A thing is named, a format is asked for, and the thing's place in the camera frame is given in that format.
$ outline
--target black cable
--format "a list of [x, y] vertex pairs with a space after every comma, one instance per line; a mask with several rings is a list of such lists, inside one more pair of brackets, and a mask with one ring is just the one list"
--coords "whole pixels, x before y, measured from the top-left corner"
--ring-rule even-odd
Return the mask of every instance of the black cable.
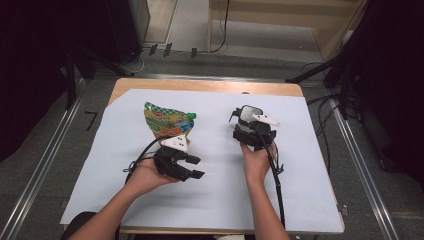
[[227, 39], [227, 20], [228, 20], [228, 8], [229, 8], [229, 6], [230, 6], [230, 0], [227, 1], [227, 10], [225, 11], [224, 39], [222, 40], [221, 46], [219, 46], [219, 48], [211, 51], [211, 53], [218, 52], [222, 48], [222, 46], [224, 46], [225, 40]]
[[323, 100], [323, 99], [327, 99], [327, 98], [333, 98], [333, 97], [337, 97], [339, 95], [340, 94], [333, 94], [333, 95], [328, 95], [328, 96], [324, 96], [324, 97], [319, 97], [319, 98], [308, 100], [306, 103], [307, 103], [307, 105], [310, 105], [312, 103], [318, 102], [319, 100]]
[[219, 28], [221, 28], [221, 32], [224, 33], [224, 28], [222, 27], [222, 11], [221, 11], [221, 1], [218, 1], [218, 8], [219, 8]]
[[[349, 98], [346, 99], [347, 100], [347, 104], [346, 104], [346, 116], [350, 117], [350, 118], [355, 118], [358, 119], [358, 113], [359, 113], [359, 106], [357, 105], [356, 101], [351, 100]], [[355, 115], [350, 115], [347, 110], [353, 110]]]
[[[310, 63], [307, 63], [307, 64], [303, 65], [302, 68], [300, 68], [300, 74], [301, 75], [303, 74], [303, 70], [305, 69], [306, 66], [309, 66], [309, 65], [312, 65], [312, 64], [323, 64], [323, 62], [310, 62]], [[324, 77], [327, 76], [327, 74], [325, 73], [325, 71], [322, 71], [322, 73], [324, 74]]]
[[319, 125], [320, 125], [320, 128], [321, 128], [322, 137], [324, 139], [325, 148], [326, 148], [326, 151], [327, 151], [327, 172], [328, 172], [328, 176], [330, 176], [330, 164], [331, 164], [330, 147], [328, 146], [327, 135], [325, 134], [324, 127], [322, 125], [322, 120], [321, 120], [321, 108], [327, 100], [328, 99], [326, 99], [325, 101], [322, 101], [322, 103], [318, 107], [318, 121], [319, 121]]
[[132, 173], [135, 171], [135, 169], [137, 168], [138, 164], [140, 164], [141, 161], [148, 159], [148, 158], [152, 158], [152, 157], [144, 157], [147, 153], [147, 151], [158, 141], [163, 140], [163, 139], [168, 139], [171, 138], [172, 136], [160, 136], [158, 138], [156, 138], [155, 140], [153, 140], [149, 145], [147, 145], [147, 147], [143, 150], [143, 152], [140, 154], [140, 156], [137, 158], [137, 160], [131, 162], [130, 166], [127, 169], [128, 172], [128, 176], [127, 179], [125, 180], [125, 183], [128, 181], [128, 179], [130, 179]]
[[265, 150], [268, 154], [268, 161], [269, 161], [269, 165], [271, 167], [272, 176], [274, 177], [275, 189], [277, 191], [278, 206], [280, 208], [280, 221], [281, 221], [281, 224], [283, 225], [283, 227], [286, 227], [286, 220], [285, 220], [285, 217], [284, 217], [283, 196], [281, 195], [281, 183], [280, 183], [280, 179], [278, 178], [278, 173], [277, 173], [277, 170], [276, 170], [275, 165], [274, 165], [274, 159], [272, 158], [272, 155], [269, 152], [268, 147], [266, 146], [265, 140], [263, 139], [262, 135], [259, 133], [258, 129], [256, 129], [255, 126], [253, 126], [253, 128], [255, 129], [256, 133], [259, 135], [259, 137], [262, 141], [262, 144], [264, 145]]
[[335, 106], [332, 109], [330, 109], [330, 112], [325, 116], [324, 120], [322, 121], [322, 126], [319, 126], [317, 131], [315, 132], [316, 136], [319, 137], [319, 135], [321, 135], [322, 130], [325, 128], [325, 126], [327, 125], [327, 121], [328, 119], [330, 119], [331, 115], [333, 115], [334, 111], [336, 110], [336, 108], [338, 108], [339, 106]]

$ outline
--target metal frame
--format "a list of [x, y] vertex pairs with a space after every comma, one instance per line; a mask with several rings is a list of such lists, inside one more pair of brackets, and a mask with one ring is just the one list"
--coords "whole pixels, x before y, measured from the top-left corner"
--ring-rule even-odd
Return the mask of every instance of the metal frame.
[[[232, 81], [232, 82], [265, 82], [265, 83], [284, 83], [283, 79], [261, 79], [261, 78], [240, 78], [240, 77], [214, 77], [214, 76], [187, 76], [187, 75], [166, 75], [166, 74], [144, 74], [136, 76], [135, 78], [153, 78], [153, 79], [190, 79], [190, 80], [214, 80], [214, 81]], [[81, 102], [81, 98], [87, 88], [87, 84], [83, 79], [80, 79], [80, 93], [72, 105], [67, 110], [59, 126], [57, 127], [53, 137], [51, 138], [49, 145], [47, 146], [43, 156], [40, 159], [37, 168], [35, 169], [30, 181], [28, 182], [25, 190], [21, 194], [18, 202], [16, 203], [13, 212], [6, 223], [3, 232], [0, 235], [0, 240], [15, 239], [19, 232], [19, 229], [28, 214], [35, 197], [41, 188], [41, 185], [50, 169], [51, 164], [54, 161], [57, 150], [59, 149], [67, 130], [72, 123], [72, 120], [78, 110]], [[302, 84], [302, 87], [316, 87], [316, 83]], [[338, 103], [336, 100], [331, 99], [330, 104], [335, 107]], [[359, 178], [363, 184], [364, 190], [367, 194], [368, 200], [370, 201], [374, 215], [383, 233], [383, 236], [387, 240], [399, 239], [396, 229], [392, 223], [390, 214], [384, 204], [382, 197], [380, 196], [377, 187], [371, 177], [371, 174], [366, 166], [365, 160], [361, 154], [361, 151], [356, 143], [356, 140], [351, 131], [348, 121], [343, 120], [340, 112], [335, 110], [335, 117], [340, 127], [340, 131], [346, 141], [349, 152], [352, 156]]]
[[[333, 93], [331, 90], [329, 90], [328, 94], [331, 95]], [[330, 105], [332, 108], [335, 108], [338, 105], [337, 100], [330, 99]], [[381, 232], [383, 233], [384, 239], [399, 239], [389, 211], [387, 210], [386, 205], [384, 204], [384, 201], [378, 192], [371, 173], [369, 172], [365, 163], [365, 159], [362, 156], [361, 150], [359, 149], [355, 137], [353, 136], [349, 121], [343, 119], [343, 116], [338, 109], [334, 111], [334, 115], [340, 127], [343, 138], [346, 141], [346, 145], [349, 149], [350, 155], [352, 156], [356, 171], [358, 172], [362, 186], [364, 187], [365, 193], [368, 197], [368, 200], [370, 201], [371, 208], [374, 212], [375, 218], [377, 219], [378, 225], [380, 226]]]
[[50, 139], [49, 144], [47, 145], [46, 150], [43, 153], [34, 173], [31, 176], [27, 186], [22, 192], [19, 200], [17, 201], [15, 207], [13, 208], [12, 214], [7, 221], [3, 232], [0, 235], [0, 240], [6, 239], [16, 239], [18, 232], [22, 226], [23, 221], [25, 220], [34, 200], [37, 196], [38, 191], [43, 184], [43, 181], [49, 171], [54, 157], [56, 156], [57, 150], [59, 149], [66, 132], [68, 131], [69, 126], [72, 123], [72, 120], [78, 110], [78, 107], [81, 102], [81, 97], [85, 92], [86, 84], [83, 79], [80, 80], [80, 93], [74, 102], [74, 104], [65, 111], [63, 117], [59, 123], [59, 126], [56, 128], [56, 131], [53, 134], [53, 137]]

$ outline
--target wire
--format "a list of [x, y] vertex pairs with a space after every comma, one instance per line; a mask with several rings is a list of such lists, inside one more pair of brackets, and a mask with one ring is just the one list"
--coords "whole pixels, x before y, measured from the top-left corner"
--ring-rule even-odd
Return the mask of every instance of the wire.
[[[310, 62], [310, 63], [307, 63], [307, 64], [303, 65], [302, 68], [300, 69], [300, 74], [301, 75], [303, 74], [303, 70], [305, 69], [306, 66], [309, 66], [309, 65], [312, 65], [312, 64], [323, 64], [323, 62]], [[327, 74], [325, 73], [325, 71], [322, 71], [322, 73], [324, 74], [324, 77], [327, 76]]]
[[148, 48], [148, 49], [146, 49], [146, 50], [141, 51], [141, 53], [140, 53], [141, 67], [140, 67], [139, 69], [137, 69], [137, 70], [132, 70], [132, 69], [129, 69], [129, 68], [125, 67], [125, 66], [124, 66], [124, 65], [122, 65], [122, 64], [120, 64], [120, 66], [121, 66], [123, 69], [127, 70], [128, 72], [130, 72], [130, 73], [138, 73], [138, 72], [141, 72], [141, 71], [143, 70], [143, 68], [144, 68], [143, 53], [145, 53], [145, 52], [149, 51], [149, 49], [150, 49], [150, 48]]
[[323, 122], [322, 122], [322, 120], [321, 120], [321, 108], [322, 108], [322, 106], [324, 105], [324, 103], [328, 100], [329, 98], [327, 98], [326, 100], [324, 100], [324, 101], [322, 101], [322, 103], [319, 105], [319, 107], [318, 107], [318, 121], [319, 121], [319, 126], [320, 126], [320, 128], [321, 128], [321, 132], [322, 132], [322, 137], [323, 137], [323, 139], [324, 139], [324, 143], [325, 143], [325, 149], [326, 149], [326, 152], [327, 152], [327, 173], [328, 173], [328, 176], [330, 176], [330, 164], [331, 164], [331, 158], [330, 158], [330, 147], [328, 146], [328, 140], [327, 140], [327, 135], [325, 134], [325, 131], [324, 131], [324, 126], [323, 126]]
[[[218, 8], [219, 8], [219, 28], [221, 28], [221, 32], [225, 35], [225, 31], [224, 28], [222, 27], [222, 9], [221, 9], [221, 0], [218, 0]], [[224, 52], [226, 52], [228, 49], [228, 44], [225, 43], [225, 50], [222, 53], [218, 53], [218, 54], [223, 54]]]
[[337, 97], [337, 96], [339, 96], [339, 94], [328, 95], [328, 96], [324, 96], [324, 97], [320, 97], [320, 98], [315, 98], [315, 99], [308, 100], [306, 103], [308, 105], [310, 105], [310, 104], [315, 103], [315, 102], [317, 102], [319, 100], [323, 100], [323, 99], [327, 99], [327, 98], [333, 98], [333, 97]]
[[137, 168], [138, 164], [140, 164], [141, 161], [148, 159], [148, 158], [152, 158], [152, 157], [145, 157], [147, 154], [147, 151], [158, 141], [163, 140], [163, 139], [168, 139], [171, 138], [172, 136], [160, 136], [157, 137], [155, 140], [153, 140], [149, 145], [147, 145], [147, 147], [143, 150], [143, 152], [140, 154], [140, 156], [137, 158], [137, 160], [133, 161], [130, 163], [130, 166], [125, 170], [123, 170], [124, 172], [128, 172], [128, 176], [127, 179], [125, 180], [125, 183], [128, 181], [128, 179], [130, 179], [132, 173], [135, 171], [135, 169]]
[[317, 129], [317, 131], [315, 132], [315, 134], [317, 135], [317, 137], [322, 134], [322, 130], [325, 128], [328, 119], [330, 119], [331, 115], [333, 115], [333, 113], [334, 113], [334, 110], [336, 110], [336, 108], [338, 108], [338, 107], [339, 107], [339, 105], [337, 105], [334, 108], [332, 108], [330, 110], [330, 112], [325, 116], [324, 120], [321, 121], [322, 122], [322, 126], [319, 126], [318, 129]]
[[[219, 53], [212, 53], [212, 52], [207, 52], [207, 51], [198, 51], [197, 52], [197, 54], [199, 54], [199, 55], [202, 55], [202, 54], [204, 54], [204, 55], [208, 55], [208, 54], [214, 54], [214, 55], [222, 55], [222, 54], [224, 54], [225, 53], [225, 51], [228, 49], [228, 45], [226, 45], [226, 48], [225, 48], [225, 50], [224, 51], [221, 51], [221, 52], [219, 52]], [[156, 49], [156, 51], [166, 51], [166, 49]], [[181, 51], [181, 50], [170, 50], [170, 52], [173, 52], [173, 53], [191, 53], [191, 52], [189, 52], [189, 51]]]
[[283, 227], [286, 226], [286, 220], [285, 220], [285, 216], [284, 216], [284, 206], [283, 206], [283, 197], [281, 195], [281, 183], [280, 183], [280, 179], [278, 178], [278, 173], [277, 173], [277, 169], [274, 165], [274, 161], [273, 161], [273, 157], [268, 149], [268, 147], [266, 146], [265, 140], [262, 137], [262, 135], [259, 133], [258, 129], [253, 126], [253, 129], [255, 129], [256, 133], [259, 135], [259, 138], [261, 139], [261, 142], [268, 154], [268, 161], [269, 161], [269, 165], [271, 167], [271, 172], [272, 172], [272, 176], [274, 177], [274, 181], [275, 181], [275, 190], [277, 191], [277, 198], [278, 198], [278, 206], [280, 208], [280, 221], [281, 224], [283, 225]]
[[228, 8], [230, 7], [230, 0], [227, 1], [227, 10], [225, 11], [225, 22], [224, 22], [224, 39], [222, 40], [221, 46], [219, 48], [211, 51], [211, 53], [216, 53], [221, 50], [222, 46], [224, 46], [225, 40], [227, 39], [227, 21], [228, 21]]

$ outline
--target wrist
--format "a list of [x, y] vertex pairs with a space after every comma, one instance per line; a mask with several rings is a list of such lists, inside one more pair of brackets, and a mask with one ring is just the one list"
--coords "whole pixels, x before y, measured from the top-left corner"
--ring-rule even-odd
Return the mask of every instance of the wrist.
[[257, 178], [246, 178], [246, 184], [249, 190], [265, 188], [264, 181]]
[[141, 195], [145, 194], [145, 192], [140, 191], [140, 189], [135, 190], [134, 188], [130, 187], [129, 185], [125, 185], [120, 193], [129, 201], [134, 201]]

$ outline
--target hand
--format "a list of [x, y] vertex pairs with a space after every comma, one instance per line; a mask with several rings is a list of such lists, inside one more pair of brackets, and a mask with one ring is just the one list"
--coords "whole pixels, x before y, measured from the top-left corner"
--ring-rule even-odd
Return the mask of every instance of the hand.
[[124, 189], [139, 197], [151, 192], [159, 186], [179, 182], [179, 180], [158, 173], [152, 158], [143, 160], [125, 184]]
[[[244, 157], [243, 167], [247, 184], [263, 184], [265, 175], [270, 168], [266, 149], [253, 152], [241, 142], [240, 147]], [[268, 149], [271, 154], [275, 152], [274, 145]]]

